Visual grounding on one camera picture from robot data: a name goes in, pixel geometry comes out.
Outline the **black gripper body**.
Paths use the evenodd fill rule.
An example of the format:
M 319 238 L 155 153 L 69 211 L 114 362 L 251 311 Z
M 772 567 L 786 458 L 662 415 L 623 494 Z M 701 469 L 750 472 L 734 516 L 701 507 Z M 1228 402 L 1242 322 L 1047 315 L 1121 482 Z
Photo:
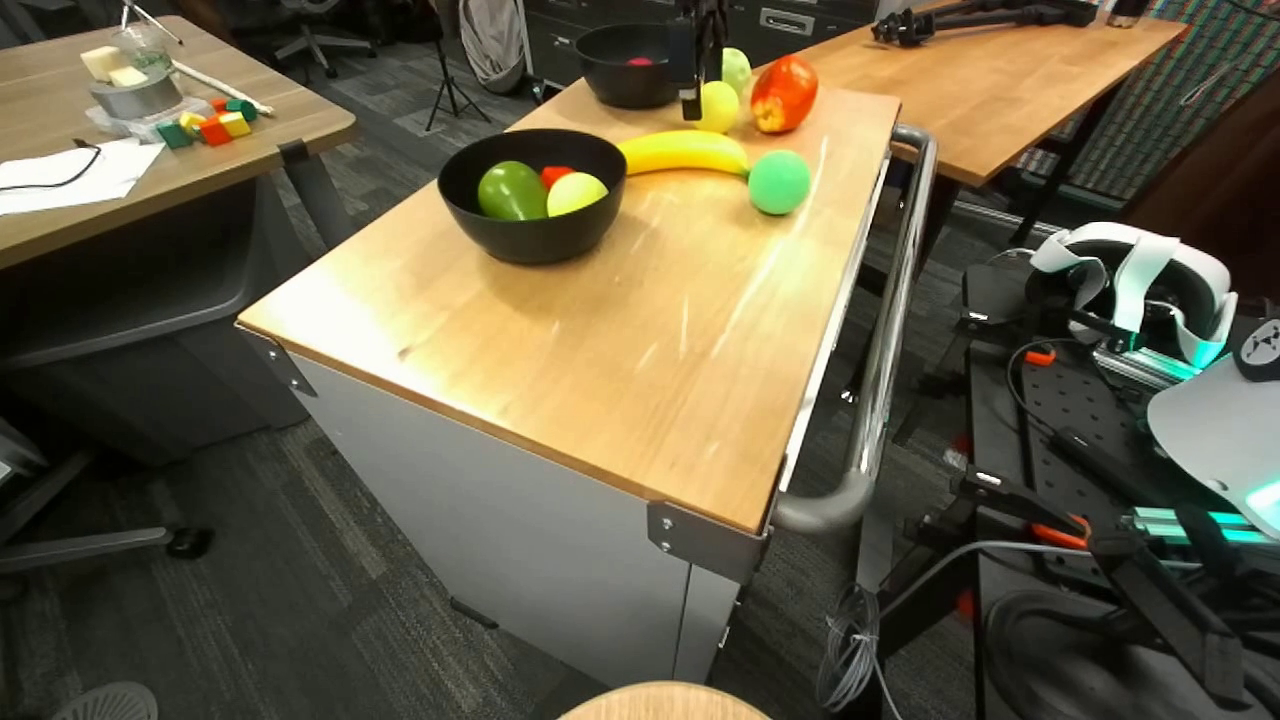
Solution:
M 711 58 L 726 34 L 726 0 L 678 0 L 678 19 L 692 28 L 692 54 Z

